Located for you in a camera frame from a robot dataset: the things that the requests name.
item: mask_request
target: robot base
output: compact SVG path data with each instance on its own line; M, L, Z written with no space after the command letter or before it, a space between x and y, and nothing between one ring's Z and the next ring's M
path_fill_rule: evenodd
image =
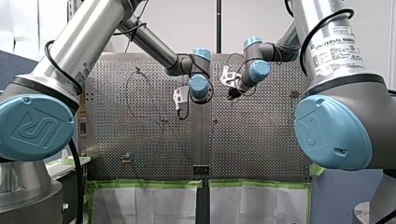
M62 184L52 184L47 195L23 203L0 207L1 223L62 224L64 196Z
M353 224L375 224L396 209L396 177L394 170L384 170L382 180L369 203L358 204L353 212ZM387 222L396 224L396 218Z

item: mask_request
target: white wall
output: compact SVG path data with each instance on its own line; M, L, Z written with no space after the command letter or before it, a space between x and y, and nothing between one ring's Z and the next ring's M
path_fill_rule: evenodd
M139 5L136 16L143 5L144 2ZM177 53L190 53L200 47L216 50L215 0L149 0L141 20ZM116 52L124 52L127 43L124 36L111 39ZM128 52L142 50L131 43Z
M391 48L393 4L394 0L347 0L345 3L356 12L351 24L366 68L382 75L388 85L391 84L389 68L394 64L389 56L396 50Z
M391 45L395 0L346 0L346 7L356 11L351 20L354 33L369 71L379 73L396 87L395 63ZM242 52L250 36L264 41L277 41L292 23L284 2L280 0L223 0L223 53ZM176 52L191 52L196 47L216 49L215 0L150 0L143 21ZM115 51L123 52L127 38L112 38ZM129 52L141 52L131 44Z
M381 74L389 83L389 55L392 0L347 0L355 10L351 20L366 67ZM223 1L223 52L242 52L247 37L260 36L263 41L277 41L292 18L279 0Z

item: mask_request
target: pegboard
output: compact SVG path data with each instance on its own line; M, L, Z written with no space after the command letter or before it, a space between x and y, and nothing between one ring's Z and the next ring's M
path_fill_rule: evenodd
M219 77L226 55L214 55L208 153L211 178L304 181L309 160L294 137L293 115L305 78L297 63L272 64L256 93L228 101ZM231 63L236 70L240 62ZM134 74L138 67L141 73ZM104 54L87 80L87 147L91 179L192 179L193 122L178 120L173 91L186 83L169 77L144 54ZM132 156L130 163L121 157Z
M143 54L98 61L86 92L91 179L192 178L191 120L179 120L173 102L186 80L167 76ZM131 162L122 162L127 153Z
M226 56L212 63L220 77ZM230 63L237 71L242 61ZM305 181L310 160L294 136L294 111L306 88L297 63L271 63L271 75L246 95L226 99L227 87L214 81L213 128L210 144L212 178L253 178Z

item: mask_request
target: black bracket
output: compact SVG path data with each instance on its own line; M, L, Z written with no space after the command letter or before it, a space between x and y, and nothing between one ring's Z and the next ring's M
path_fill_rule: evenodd
M208 165L195 165L193 167L193 172L195 175L209 175Z

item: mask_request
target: black cable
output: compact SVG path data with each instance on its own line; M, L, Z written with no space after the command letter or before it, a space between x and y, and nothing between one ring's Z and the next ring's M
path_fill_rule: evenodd
M136 36L137 29L140 28L140 27L142 27L143 25L146 26L146 23L145 23L145 22L142 23L142 24L140 24L140 25L139 25L139 22L140 22L140 19L141 19L142 16L143 16L143 13L144 13L145 10L146 10L146 6L148 5L148 3L149 3L149 0L146 1L145 5L143 6L142 11L140 12L140 15L137 17L136 23L135 23L135 25L134 25L134 28L135 28L135 29L132 28L131 30L127 31L127 33L126 33L126 34L128 34L128 33L131 33L131 32L132 32L131 37L128 39L128 45L127 45L127 47L126 47L125 53L128 51L128 48L129 48L130 43L131 43L132 41L134 41L134 37Z
M128 52L130 45L131 45L131 41L128 41L128 44L126 45L126 49L125 49L124 53Z
M274 49L274 54L273 54L273 57L272 57L271 61L274 61L276 54L278 54L278 55L279 55L279 58L280 58L280 62L276 62L276 64L277 64L277 65L282 65L282 63L283 63L282 52L280 52L280 49L276 46L276 44L271 43L271 42L265 42L264 44L269 44L269 45L271 45L271 46L273 47L273 49Z
M133 32L133 31L136 31L137 29L139 29L139 28L142 27L142 26L145 26L145 27L146 27L146 25L147 25L147 23L146 23L146 22L143 22L143 23L141 23L141 24L135 26L135 27L132 28L132 29L129 29L129 30L123 31L123 32L119 32L119 33L114 33L113 35L126 35L126 34L129 34L129 33Z
M187 119L188 117L189 117L189 114L190 114L190 91L188 91L187 92L187 112L186 112L186 116L184 117L184 118L182 118L181 116L180 116L180 110L181 109L179 109L178 111L177 111L177 116L178 116L178 119L179 120L185 120L185 119Z
M194 59L194 57L192 56L192 54L183 54L183 53L180 53L180 54L178 54L177 56L180 56L180 55L183 55L183 56L187 56L187 57L189 57L190 58L190 60L191 60L191 66L190 66L190 72L189 72L189 76L191 75L191 72L192 72L192 66L193 65L195 65L197 68L199 68L200 70L201 70L201 72L202 73L204 73L205 75L207 75L209 78L210 78L210 75L200 66L200 65L198 65L197 63L196 63L196 61L195 61L195 59ZM183 71L183 60L185 59L185 57L184 58L182 58L181 60L180 60L180 63L181 63L181 69L182 69L182 72L183 73L186 73L185 71ZM194 103L196 103L196 104L198 104L198 105L204 105L204 104L207 104L207 103L209 103L211 100L212 100L212 98L213 98L213 95L215 94L215 89L214 89L214 87L213 87L213 84L212 84L212 82L210 81L210 80L208 80L209 81L209 84L210 84L210 86L211 86L211 88L212 88L212 94L211 94L211 96L210 96L210 98L209 99L207 99L206 101L204 101L204 102L196 102L196 101L194 101L194 100L192 100ZM187 114L186 114L186 116L185 117L181 117L180 116L180 109L177 111L177 116L178 116L178 119L179 120L184 120L184 119L187 119L188 117L189 117L189 114L190 114L190 91L188 91L187 92Z
M77 218L76 224L82 224L83 222L83 212L84 212L84 177L82 173L81 163L79 162L78 151L73 139L69 141L70 151L73 155L73 160L76 165L76 174L77 174L77 196L78 196L78 204L77 204Z
M233 56L239 56L239 57L245 59L245 57L244 57L243 55L239 54L239 53L232 53L232 54L230 54L230 56L228 56L227 62L226 62L225 64L228 65L228 64L230 63L230 60L231 60L231 58L232 58Z
M62 73L62 75L64 75L67 79L69 79L71 82L73 82L73 84L75 84L75 86L78 89L77 95L81 95L82 94L82 87L81 85L79 85L79 83L73 79L69 74L67 74L56 62L55 60L53 60L53 58L50 56L50 46L53 44L53 42L55 42L54 40L51 40L49 42L47 42L46 46L44 47L44 52L46 53L47 58L49 59L49 62L52 64L52 66L54 66L56 68L56 70L58 70L60 73Z
M349 19L351 19L355 15L355 11L350 8L344 8L339 11L336 11L333 14L323 18L306 36L304 43L301 45L301 52L300 52L300 66L301 66L301 70L303 70L305 75L306 75L306 68L305 68L305 64L304 64L304 55L305 55L306 49L308 48L309 42L311 42L311 40L312 40L312 37L314 37L314 35L322 28L322 26L326 22L328 22L332 18L334 18L338 15L344 14L344 13L349 13L349 16L348 16Z
M251 59L245 60L245 61L242 62L241 65L239 66L238 70L236 71L236 74L239 74L239 73L241 72L241 69L242 69L242 67L243 67L245 64L247 64L247 63L250 62L250 61L254 61L254 60L262 60L262 59L261 59L261 58L251 58ZM252 95L254 95L254 94L256 93L257 85L254 86L253 93L251 93L251 94L249 94L249 95L247 95L247 94L241 92L241 91L238 89L237 85L236 85L236 80L237 80L237 79L239 79L239 78L236 78L236 79L234 79L233 81L234 81L234 85L235 85L236 90L239 91L239 93L241 93L241 95L246 96L246 97L249 97L249 96L252 96Z
M129 92L129 83L131 82L131 79L132 79L132 77L133 77L134 75L141 75L141 76L146 80L146 82L148 83L148 85L152 88L151 83L150 83L150 82L148 81L148 79L147 79L147 76L146 76L144 73L140 72L140 68L136 67L135 69L136 69L136 70L135 70L134 72L132 72L131 75L128 76L128 79L127 79L126 84L125 84L125 100L126 100L126 105L127 105L127 107L128 107L129 112L131 113L132 117L134 117L135 119L147 119L148 117L146 117L146 116L137 116L137 115L135 115L135 114L134 114L134 111L132 110L132 108L131 108L131 106L130 106L130 104L129 104L129 94L128 94L128 92ZM159 126L161 127L162 122L163 122L163 120L162 120L162 114L161 114L160 110L158 109L158 107L155 105L155 103L154 103L153 101L152 101L151 103L154 105L155 110L158 112L159 117L160 117L160 119L159 119L158 121L157 121L157 120L154 120L154 122L155 122L157 125L159 125Z
M294 17L293 11L292 11L291 8L290 8L289 0L285 0L285 6L286 6L286 10L289 12L289 15L291 15L292 17Z
M379 221L377 221L375 224L385 224L389 221L391 221L392 219L396 218L396 210L389 213L387 216L381 218Z

